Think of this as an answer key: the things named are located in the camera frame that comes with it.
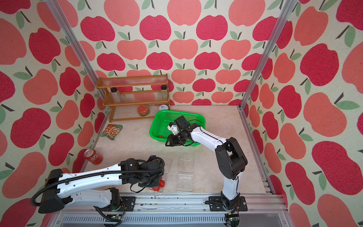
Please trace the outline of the strawberry one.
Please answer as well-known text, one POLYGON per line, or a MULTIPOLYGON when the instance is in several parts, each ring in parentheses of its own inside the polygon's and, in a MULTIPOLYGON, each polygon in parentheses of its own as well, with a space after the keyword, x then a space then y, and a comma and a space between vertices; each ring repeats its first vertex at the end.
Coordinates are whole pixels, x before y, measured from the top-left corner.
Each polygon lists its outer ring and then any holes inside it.
POLYGON ((159 186, 157 186, 157 187, 153 187, 153 188, 152 188, 152 190, 153 190, 153 191, 156 191, 156 192, 159 192, 160 187, 159 187, 159 186))

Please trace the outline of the strawberry two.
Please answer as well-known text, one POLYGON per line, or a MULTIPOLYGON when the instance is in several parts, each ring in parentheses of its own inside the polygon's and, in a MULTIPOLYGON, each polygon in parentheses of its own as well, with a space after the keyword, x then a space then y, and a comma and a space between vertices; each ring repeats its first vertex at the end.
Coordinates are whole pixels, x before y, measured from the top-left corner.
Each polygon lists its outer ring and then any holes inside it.
POLYGON ((164 188, 165 187, 165 181, 164 180, 161 180, 160 183, 159 183, 159 187, 160 188, 164 188))

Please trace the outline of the green plastic basket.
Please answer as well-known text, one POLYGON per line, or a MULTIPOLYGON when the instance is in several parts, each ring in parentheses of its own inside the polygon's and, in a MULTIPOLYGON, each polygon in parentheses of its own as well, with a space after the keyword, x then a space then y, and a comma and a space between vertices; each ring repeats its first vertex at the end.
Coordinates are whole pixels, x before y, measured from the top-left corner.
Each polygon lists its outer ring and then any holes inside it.
POLYGON ((174 122, 178 117, 184 116, 190 124, 198 124, 203 128, 206 128, 206 119, 204 116, 197 113, 180 112, 173 110, 162 110, 159 111, 153 120, 153 123, 149 130, 149 135, 152 139, 166 143, 167 137, 172 134, 168 130, 168 125, 170 122, 174 122))

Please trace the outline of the clear clamshell container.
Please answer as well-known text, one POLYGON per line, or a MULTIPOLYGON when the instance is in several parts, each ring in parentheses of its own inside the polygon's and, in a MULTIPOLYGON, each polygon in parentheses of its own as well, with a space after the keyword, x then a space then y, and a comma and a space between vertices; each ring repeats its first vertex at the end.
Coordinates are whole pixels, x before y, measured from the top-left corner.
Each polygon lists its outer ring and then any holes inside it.
POLYGON ((167 177, 168 174, 170 172, 171 166, 172 166, 173 160, 169 159, 169 158, 165 158, 164 159, 164 174, 161 177, 160 180, 164 180, 165 181, 165 187, 164 188, 160 188, 159 192, 154 191, 155 193, 163 193, 165 188, 166 188, 166 182, 167 182, 167 177))
POLYGON ((178 160, 178 182, 177 190, 182 193, 193 191, 193 158, 179 158, 178 160))

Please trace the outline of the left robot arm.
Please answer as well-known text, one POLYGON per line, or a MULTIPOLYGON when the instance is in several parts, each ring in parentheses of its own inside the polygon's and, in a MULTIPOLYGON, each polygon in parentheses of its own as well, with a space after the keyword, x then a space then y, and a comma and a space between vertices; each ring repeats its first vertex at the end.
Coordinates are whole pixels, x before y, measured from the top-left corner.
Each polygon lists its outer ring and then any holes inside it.
POLYGON ((66 174, 55 169, 30 204, 41 214, 53 213, 70 206, 93 206, 100 211, 117 211, 125 207, 118 185, 137 185, 141 190, 159 186, 165 162, 157 156, 148 160, 127 159, 106 168, 66 174))

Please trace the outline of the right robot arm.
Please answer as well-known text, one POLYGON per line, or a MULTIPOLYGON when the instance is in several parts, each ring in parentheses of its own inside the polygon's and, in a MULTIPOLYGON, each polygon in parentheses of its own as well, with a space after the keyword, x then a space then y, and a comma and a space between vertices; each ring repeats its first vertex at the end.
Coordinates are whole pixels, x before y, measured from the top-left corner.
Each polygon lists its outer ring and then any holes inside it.
POLYGON ((248 160, 236 138, 229 139, 216 136, 201 125, 190 124, 184 116, 178 117, 168 125, 172 132, 167 137, 167 147, 185 146, 188 140, 200 143, 216 155, 220 172, 224 176, 224 187, 221 196, 232 202, 239 196, 238 185, 248 160))

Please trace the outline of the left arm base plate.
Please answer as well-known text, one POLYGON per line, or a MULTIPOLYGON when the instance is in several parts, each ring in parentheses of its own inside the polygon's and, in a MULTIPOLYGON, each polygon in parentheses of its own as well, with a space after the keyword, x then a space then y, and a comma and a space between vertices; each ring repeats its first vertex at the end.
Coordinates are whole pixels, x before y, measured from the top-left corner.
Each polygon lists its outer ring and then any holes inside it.
POLYGON ((100 211, 104 212, 124 212, 133 211, 135 205, 136 197, 134 196, 122 196, 116 199, 115 197, 111 199, 111 203, 104 207, 99 208, 100 211))

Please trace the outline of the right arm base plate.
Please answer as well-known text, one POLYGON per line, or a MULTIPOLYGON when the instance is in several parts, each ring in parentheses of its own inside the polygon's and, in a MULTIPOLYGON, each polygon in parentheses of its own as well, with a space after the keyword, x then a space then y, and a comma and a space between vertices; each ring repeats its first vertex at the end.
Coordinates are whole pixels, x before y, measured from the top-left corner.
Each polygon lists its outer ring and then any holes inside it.
POLYGON ((245 197, 240 195, 232 200, 228 200, 224 195, 210 196, 204 203, 209 206, 210 211, 235 212, 248 210, 245 197))

